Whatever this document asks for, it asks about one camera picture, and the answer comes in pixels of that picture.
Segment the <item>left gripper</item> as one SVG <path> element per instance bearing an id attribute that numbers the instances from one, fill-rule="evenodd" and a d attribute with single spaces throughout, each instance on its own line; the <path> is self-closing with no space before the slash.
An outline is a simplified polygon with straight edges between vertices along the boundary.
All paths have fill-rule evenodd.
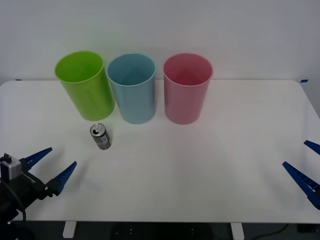
<path id="1" fill-rule="evenodd" d="M 74 161 L 69 167 L 45 184 L 29 173 L 29 170 L 53 149 L 51 147 L 36 152 L 28 157 L 0 158 L 0 197 L 17 208 L 27 208 L 35 200 L 47 195 L 59 196 L 77 166 Z"/>

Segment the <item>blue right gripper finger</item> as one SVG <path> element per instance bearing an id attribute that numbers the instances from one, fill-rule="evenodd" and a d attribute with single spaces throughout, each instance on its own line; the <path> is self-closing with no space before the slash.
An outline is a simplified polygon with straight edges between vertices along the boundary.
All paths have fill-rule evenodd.
<path id="1" fill-rule="evenodd" d="M 311 150 L 316 152 L 318 155 L 320 155 L 320 145 L 317 143 L 314 143 L 312 141 L 306 140 L 304 143 L 307 147 L 309 147 Z"/>
<path id="2" fill-rule="evenodd" d="M 304 173 L 297 170 L 288 162 L 282 163 L 283 167 L 296 182 L 296 184 L 301 188 L 301 190 L 306 195 L 307 199 L 312 203 L 316 209 L 320 209 L 320 185 L 306 176 Z"/>

